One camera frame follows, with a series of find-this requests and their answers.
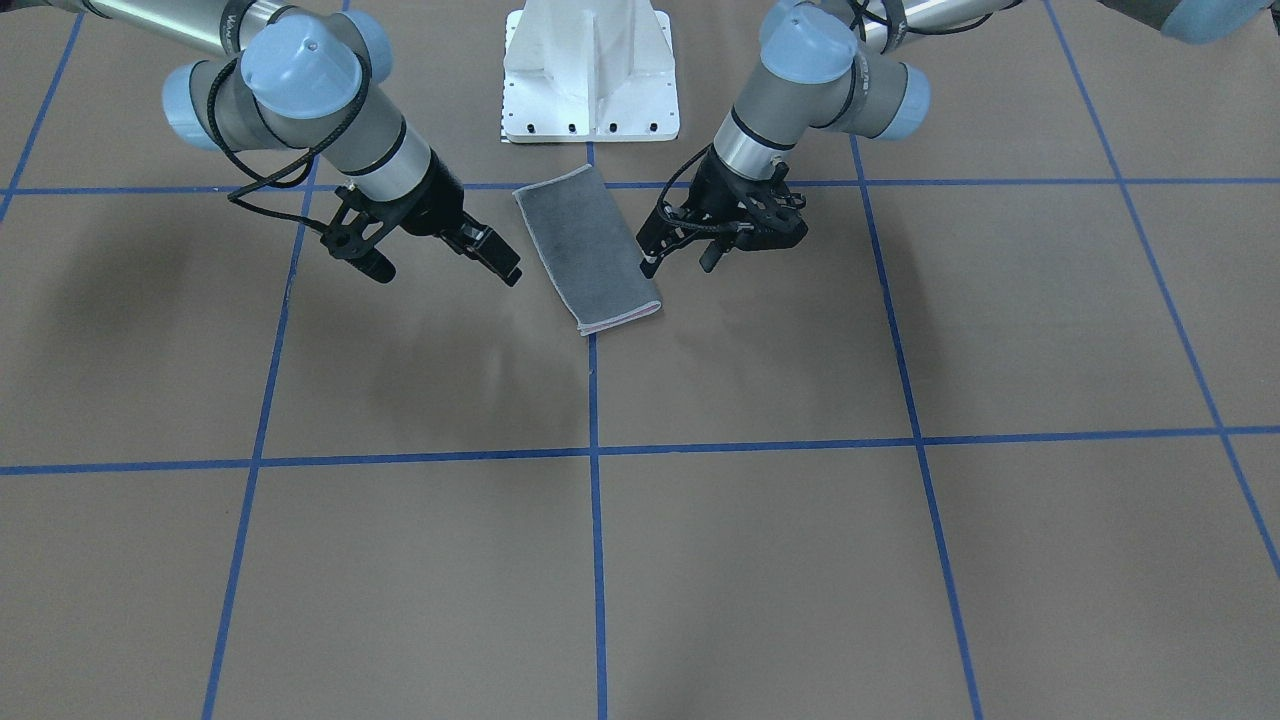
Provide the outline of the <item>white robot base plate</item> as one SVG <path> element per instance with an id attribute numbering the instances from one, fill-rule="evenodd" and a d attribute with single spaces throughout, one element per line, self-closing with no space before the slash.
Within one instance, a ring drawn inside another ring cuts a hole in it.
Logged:
<path id="1" fill-rule="evenodd" d="M 504 22 L 500 137 L 640 143 L 678 137 L 669 14 L 649 1 L 527 1 Z"/>

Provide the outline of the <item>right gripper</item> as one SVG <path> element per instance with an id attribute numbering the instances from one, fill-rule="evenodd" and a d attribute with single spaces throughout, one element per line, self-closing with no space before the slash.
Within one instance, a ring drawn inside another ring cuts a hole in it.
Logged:
<path id="1" fill-rule="evenodd" d="M 522 277 L 520 255 L 489 225 L 465 211 L 465 190 L 436 152 L 424 178 L 392 205 L 390 223 L 412 236 L 442 240 L 458 255 L 481 263 L 507 287 Z"/>

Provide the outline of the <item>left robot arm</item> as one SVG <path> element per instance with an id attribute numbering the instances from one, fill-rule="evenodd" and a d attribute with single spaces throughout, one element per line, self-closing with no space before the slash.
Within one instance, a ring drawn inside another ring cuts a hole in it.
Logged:
<path id="1" fill-rule="evenodd" d="M 805 199 L 786 183 L 806 131 L 881 141 L 913 135 L 932 101 L 923 70 L 893 53 L 914 38 L 977 29 L 1010 1 L 777 1 L 758 33 L 758 61 L 714 138 L 684 169 L 686 199 L 664 195 L 637 232 L 641 273 L 704 242 L 712 272 L 732 251 L 791 249 L 806 234 Z"/>

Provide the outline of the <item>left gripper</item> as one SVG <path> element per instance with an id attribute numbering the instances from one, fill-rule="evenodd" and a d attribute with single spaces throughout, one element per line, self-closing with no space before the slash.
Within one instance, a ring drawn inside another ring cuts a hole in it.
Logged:
<path id="1" fill-rule="evenodd" d="M 672 252 L 703 240 L 708 242 L 699 258 L 704 273 L 712 273 L 733 250 L 799 245 L 809 231 L 801 215 L 806 200 L 790 191 L 788 170 L 786 161 L 772 160 L 764 179 L 748 179 L 707 145 L 666 182 L 636 233 L 643 275 L 653 279 Z"/>

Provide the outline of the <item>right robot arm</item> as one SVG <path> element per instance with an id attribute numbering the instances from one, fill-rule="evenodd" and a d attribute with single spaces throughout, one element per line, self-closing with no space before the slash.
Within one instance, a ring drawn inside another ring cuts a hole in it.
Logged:
<path id="1" fill-rule="evenodd" d="M 301 184 L 317 160 L 343 174 L 334 217 L 294 217 L 338 260 L 379 283 L 396 275 L 378 245 L 392 231 L 436 237 L 507 286 L 518 254 L 465 210 L 465 190 L 381 91 L 394 58 L 365 12 L 317 14 L 287 1 L 59 1 L 119 20 L 207 58 L 173 70 L 163 109 L 174 133 L 220 152 L 247 183 L 228 199 Z"/>

